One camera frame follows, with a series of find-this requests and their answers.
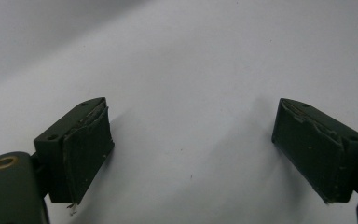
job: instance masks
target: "white surface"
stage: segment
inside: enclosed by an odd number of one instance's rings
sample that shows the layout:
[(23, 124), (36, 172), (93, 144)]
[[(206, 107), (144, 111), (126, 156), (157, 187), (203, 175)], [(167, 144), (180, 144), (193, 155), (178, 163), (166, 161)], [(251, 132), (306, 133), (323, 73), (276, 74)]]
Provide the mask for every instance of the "white surface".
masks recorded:
[(358, 1), (0, 1), (0, 154), (105, 96), (116, 142), (63, 223), (356, 223), (270, 143), (279, 98), (358, 131)]

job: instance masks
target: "bolt hole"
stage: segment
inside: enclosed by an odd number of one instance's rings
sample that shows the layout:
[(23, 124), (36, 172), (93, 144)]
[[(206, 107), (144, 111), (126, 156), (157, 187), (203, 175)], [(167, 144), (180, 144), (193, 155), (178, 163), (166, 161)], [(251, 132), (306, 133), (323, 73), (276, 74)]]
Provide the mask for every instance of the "bolt hole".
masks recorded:
[(358, 138), (355, 137), (355, 136), (350, 136), (350, 139), (351, 139), (352, 141), (358, 141)]
[(48, 137), (48, 140), (51, 141), (51, 140), (54, 140), (58, 138), (58, 135), (57, 134), (52, 134), (51, 136)]
[(15, 156), (4, 157), (0, 159), (0, 170), (5, 169), (17, 162), (19, 158)]

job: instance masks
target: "round metal ring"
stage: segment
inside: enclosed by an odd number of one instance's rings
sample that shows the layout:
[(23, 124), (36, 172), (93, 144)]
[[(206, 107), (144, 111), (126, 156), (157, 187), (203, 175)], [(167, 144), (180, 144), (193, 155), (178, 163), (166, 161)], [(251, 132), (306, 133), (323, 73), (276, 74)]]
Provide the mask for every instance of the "round metal ring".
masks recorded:
[(14, 165), (19, 160), (16, 156), (8, 156), (0, 159), (0, 170)]

